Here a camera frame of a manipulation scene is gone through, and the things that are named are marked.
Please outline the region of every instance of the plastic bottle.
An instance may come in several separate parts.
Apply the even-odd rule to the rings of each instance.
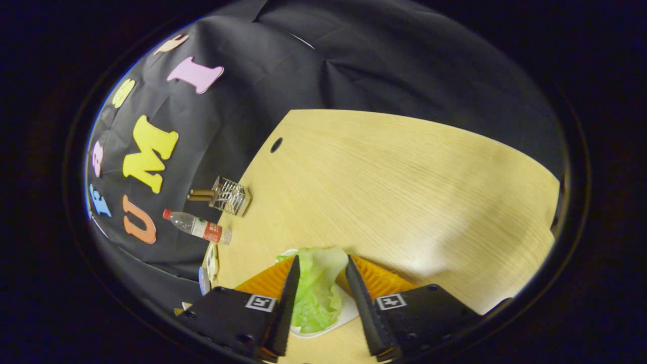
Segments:
[[[223,229],[220,225],[197,218],[186,212],[170,211],[164,209],[163,218],[169,220],[176,228],[187,234],[198,236],[212,242],[229,245],[232,231]]]

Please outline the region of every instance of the light wood tabletop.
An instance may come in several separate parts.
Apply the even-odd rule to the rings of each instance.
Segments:
[[[218,246],[213,286],[235,287],[290,248],[340,246],[482,314],[517,294],[554,242],[557,178],[504,144],[426,120],[290,111],[240,183],[252,201],[219,220],[232,239]],[[356,318],[314,339],[291,335],[279,363],[376,360]]]

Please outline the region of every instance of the black cloth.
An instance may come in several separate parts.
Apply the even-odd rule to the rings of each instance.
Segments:
[[[210,188],[218,175],[237,181],[292,109],[376,111],[440,122],[505,143],[557,177],[563,173],[558,119],[531,79],[473,32],[416,3],[241,1],[167,39],[178,34],[190,38],[161,55],[151,49],[125,73],[123,80],[136,84],[123,106],[115,109],[113,95],[107,96],[89,138],[86,171],[87,183],[112,213],[94,213],[107,235],[96,230],[100,250],[138,294],[163,310],[199,297],[197,270],[207,247],[206,240],[163,220],[163,209],[216,222],[218,211],[187,202],[186,193]],[[201,95],[186,82],[166,81],[189,56],[225,68]],[[133,127],[141,115],[179,134],[171,157],[162,161],[165,169],[157,172],[164,179],[159,194],[122,173],[124,157],[139,152]],[[90,164],[96,141],[104,145],[100,177]],[[125,232],[124,194],[152,217],[154,244]],[[94,210],[90,200],[89,208]]]

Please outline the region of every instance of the yellow letter m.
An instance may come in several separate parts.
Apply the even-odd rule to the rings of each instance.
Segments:
[[[167,160],[171,157],[179,135],[175,131],[167,133],[152,126],[146,116],[142,115],[133,128],[133,138],[140,152],[124,157],[124,176],[133,176],[148,185],[158,194],[162,186],[162,176],[159,173],[150,174],[148,171],[164,170],[164,163],[153,152]]]

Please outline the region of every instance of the lettuce leaf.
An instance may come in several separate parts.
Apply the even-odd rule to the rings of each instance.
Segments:
[[[334,281],[346,267],[348,256],[340,247],[301,248],[299,256],[301,275],[296,289],[292,326],[301,327],[301,333],[325,330],[337,321],[342,310],[342,298]],[[281,262],[292,255],[280,255]]]

